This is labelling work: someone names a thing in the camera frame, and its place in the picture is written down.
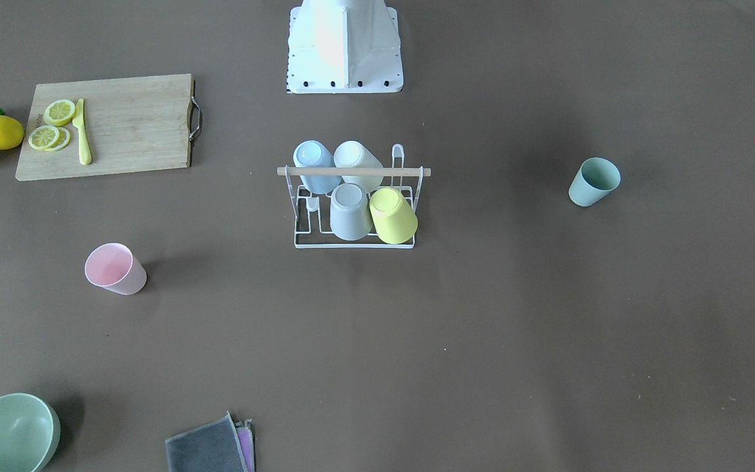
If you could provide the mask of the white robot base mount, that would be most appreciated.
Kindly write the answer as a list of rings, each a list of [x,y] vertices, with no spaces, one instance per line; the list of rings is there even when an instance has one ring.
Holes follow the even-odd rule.
[[[383,1],[303,1],[290,10],[287,92],[377,94],[403,88],[396,9]]]

